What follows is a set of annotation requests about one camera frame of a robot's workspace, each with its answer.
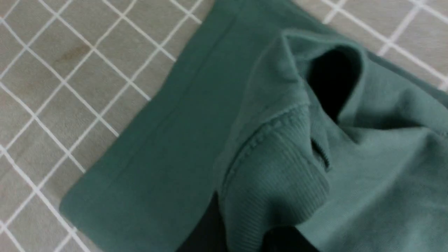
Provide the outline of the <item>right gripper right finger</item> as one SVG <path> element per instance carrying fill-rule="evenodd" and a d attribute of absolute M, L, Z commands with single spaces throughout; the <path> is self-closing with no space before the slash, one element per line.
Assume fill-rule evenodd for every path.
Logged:
<path fill-rule="evenodd" d="M 264 235 L 263 252 L 318 252 L 294 226 L 272 228 Z"/>

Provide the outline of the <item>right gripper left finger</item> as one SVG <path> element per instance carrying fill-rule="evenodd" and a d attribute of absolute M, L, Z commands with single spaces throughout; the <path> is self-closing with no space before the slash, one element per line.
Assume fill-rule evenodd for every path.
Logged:
<path fill-rule="evenodd" d="M 177 252 L 227 252 L 225 226 L 216 192 L 202 218 Z"/>

